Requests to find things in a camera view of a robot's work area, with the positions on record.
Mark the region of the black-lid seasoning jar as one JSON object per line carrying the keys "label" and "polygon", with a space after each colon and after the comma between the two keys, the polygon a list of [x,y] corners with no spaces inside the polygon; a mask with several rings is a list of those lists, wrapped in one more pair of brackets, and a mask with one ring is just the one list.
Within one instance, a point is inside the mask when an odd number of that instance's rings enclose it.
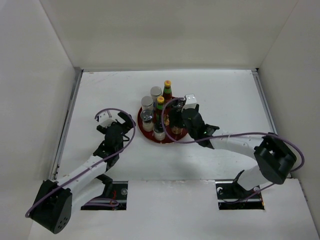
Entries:
{"label": "black-lid seasoning jar", "polygon": [[186,103],[185,97],[176,97],[172,99],[171,108],[176,111],[181,111]]}
{"label": "black-lid seasoning jar", "polygon": [[169,115],[169,126],[171,132],[174,135],[179,135],[182,133],[183,128],[185,127],[182,115],[180,112],[171,112]]}

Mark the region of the green-label sauce bottle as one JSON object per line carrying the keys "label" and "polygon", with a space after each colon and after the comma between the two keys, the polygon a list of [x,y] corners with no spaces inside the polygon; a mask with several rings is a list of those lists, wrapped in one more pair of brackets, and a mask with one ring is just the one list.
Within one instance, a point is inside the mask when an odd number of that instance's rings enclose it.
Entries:
{"label": "green-label sauce bottle", "polygon": [[163,96],[157,98],[156,109],[155,109],[155,118],[158,123],[161,120],[162,111],[165,105],[165,99]]}
{"label": "green-label sauce bottle", "polygon": [[171,88],[171,81],[170,80],[166,80],[164,82],[164,88],[163,88],[163,93],[162,96],[164,98],[164,101],[167,103],[168,101],[170,101],[172,99],[172,88]]}

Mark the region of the small black-capped powder bottle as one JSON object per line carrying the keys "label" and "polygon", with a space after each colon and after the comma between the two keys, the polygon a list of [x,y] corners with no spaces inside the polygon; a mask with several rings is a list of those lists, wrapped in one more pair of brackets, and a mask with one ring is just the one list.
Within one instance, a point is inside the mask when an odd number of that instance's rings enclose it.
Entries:
{"label": "small black-capped powder bottle", "polygon": [[157,141],[163,141],[166,138],[166,133],[160,120],[153,126],[153,136]]}

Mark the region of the black-top grinder bottle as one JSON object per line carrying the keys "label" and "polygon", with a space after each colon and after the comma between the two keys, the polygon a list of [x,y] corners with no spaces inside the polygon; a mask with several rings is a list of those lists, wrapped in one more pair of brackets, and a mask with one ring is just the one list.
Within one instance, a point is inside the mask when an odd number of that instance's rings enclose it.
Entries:
{"label": "black-top grinder bottle", "polygon": [[154,114],[151,110],[145,109],[140,113],[140,118],[142,120],[142,128],[146,132],[151,132],[154,129]]}

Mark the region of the white bead jar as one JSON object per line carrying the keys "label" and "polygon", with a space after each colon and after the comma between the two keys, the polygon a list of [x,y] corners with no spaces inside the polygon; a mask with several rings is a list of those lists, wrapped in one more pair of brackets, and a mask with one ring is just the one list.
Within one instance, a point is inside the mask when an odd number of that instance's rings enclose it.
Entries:
{"label": "white bead jar", "polygon": [[141,99],[141,108],[143,111],[154,111],[154,101],[151,96],[144,96]]}
{"label": "white bead jar", "polygon": [[155,110],[156,107],[157,107],[157,99],[158,97],[161,97],[162,96],[162,89],[159,87],[159,86],[153,86],[151,89],[150,89],[150,96],[153,100],[153,109]]}

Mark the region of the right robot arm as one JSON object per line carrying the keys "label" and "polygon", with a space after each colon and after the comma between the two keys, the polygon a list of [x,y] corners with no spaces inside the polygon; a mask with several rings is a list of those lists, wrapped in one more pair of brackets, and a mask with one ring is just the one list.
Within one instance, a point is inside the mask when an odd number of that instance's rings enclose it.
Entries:
{"label": "right robot arm", "polygon": [[200,146],[234,152],[256,161],[254,167],[241,170],[225,190],[234,198],[247,198],[255,187],[268,182],[282,185],[297,161],[296,155],[274,133],[232,136],[218,126],[206,124],[198,107],[183,109],[181,117],[189,135]]}

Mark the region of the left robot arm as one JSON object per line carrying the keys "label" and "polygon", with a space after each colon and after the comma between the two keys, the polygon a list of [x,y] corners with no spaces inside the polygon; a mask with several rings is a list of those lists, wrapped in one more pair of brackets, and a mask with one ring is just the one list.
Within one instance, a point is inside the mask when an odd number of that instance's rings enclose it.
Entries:
{"label": "left robot arm", "polygon": [[106,176],[120,158],[120,153],[132,142],[127,137],[129,131],[136,130],[132,116],[117,109],[123,123],[111,117],[102,118],[109,109],[103,109],[95,115],[97,130],[104,140],[92,156],[71,173],[57,180],[42,182],[33,205],[25,213],[53,234],[60,233],[71,219],[72,212],[82,206],[90,205],[96,195],[108,199],[112,195],[112,179]]}

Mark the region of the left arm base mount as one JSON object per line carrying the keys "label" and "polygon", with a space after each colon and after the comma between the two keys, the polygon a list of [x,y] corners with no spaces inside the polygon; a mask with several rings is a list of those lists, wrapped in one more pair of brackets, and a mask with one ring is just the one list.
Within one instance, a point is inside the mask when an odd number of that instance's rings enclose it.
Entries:
{"label": "left arm base mount", "polygon": [[80,209],[82,211],[125,211],[127,209],[129,182],[113,181],[105,174],[95,179],[103,184],[103,191]]}

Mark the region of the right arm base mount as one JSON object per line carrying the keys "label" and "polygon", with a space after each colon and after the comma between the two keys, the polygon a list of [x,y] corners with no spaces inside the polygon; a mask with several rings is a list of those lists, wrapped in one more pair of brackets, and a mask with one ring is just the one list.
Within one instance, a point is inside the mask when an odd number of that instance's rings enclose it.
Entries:
{"label": "right arm base mount", "polygon": [[219,210],[264,210],[262,195],[256,194],[254,189],[245,190],[238,184],[239,177],[244,172],[237,174],[234,180],[221,180],[215,182],[217,205]]}

